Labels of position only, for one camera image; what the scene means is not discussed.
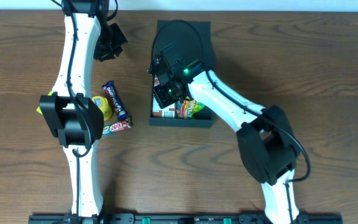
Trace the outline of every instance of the wooden table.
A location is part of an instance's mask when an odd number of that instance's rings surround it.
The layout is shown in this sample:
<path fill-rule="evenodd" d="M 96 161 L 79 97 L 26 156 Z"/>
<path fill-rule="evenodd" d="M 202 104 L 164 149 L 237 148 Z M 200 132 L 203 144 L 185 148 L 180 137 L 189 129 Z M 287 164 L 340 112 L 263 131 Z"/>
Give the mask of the wooden table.
<path fill-rule="evenodd" d="M 313 164 L 296 203 L 358 223 L 358 13 L 135 12 L 115 19 L 129 43 L 93 66 L 93 95 L 115 80 L 134 128 L 103 138 L 99 181 L 106 210 L 238 213 L 263 210 L 260 184 L 244 169 L 236 135 L 149 126 L 150 46 L 158 19 L 212 22 L 216 73 L 246 98 L 282 107 Z M 60 68 L 60 11 L 0 11 L 0 223 L 71 208 L 68 163 L 35 112 Z M 305 171 L 298 160 L 297 175 Z"/>

